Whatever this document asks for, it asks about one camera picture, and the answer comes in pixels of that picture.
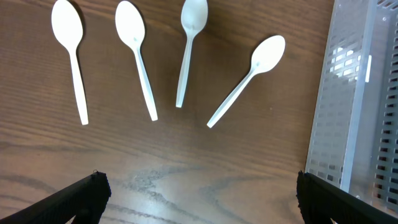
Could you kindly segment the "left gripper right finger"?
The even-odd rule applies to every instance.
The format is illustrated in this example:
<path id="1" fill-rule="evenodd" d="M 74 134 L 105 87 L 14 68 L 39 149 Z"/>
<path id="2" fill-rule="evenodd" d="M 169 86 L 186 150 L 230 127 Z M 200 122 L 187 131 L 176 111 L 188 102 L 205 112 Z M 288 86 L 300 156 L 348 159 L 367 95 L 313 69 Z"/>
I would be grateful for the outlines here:
<path id="1" fill-rule="evenodd" d="M 306 224 L 397 224 L 397 218 L 311 173 L 298 172 L 297 199 Z"/>

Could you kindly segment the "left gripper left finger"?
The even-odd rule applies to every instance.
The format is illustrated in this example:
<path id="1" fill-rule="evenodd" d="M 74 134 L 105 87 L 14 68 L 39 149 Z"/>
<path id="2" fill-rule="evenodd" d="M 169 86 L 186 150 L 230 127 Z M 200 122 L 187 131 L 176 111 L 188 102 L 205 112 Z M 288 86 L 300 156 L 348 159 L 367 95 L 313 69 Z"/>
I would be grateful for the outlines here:
<path id="1" fill-rule="evenodd" d="M 99 223 L 111 196 L 107 176 L 91 175 L 53 195 L 1 219 L 1 223 Z"/>

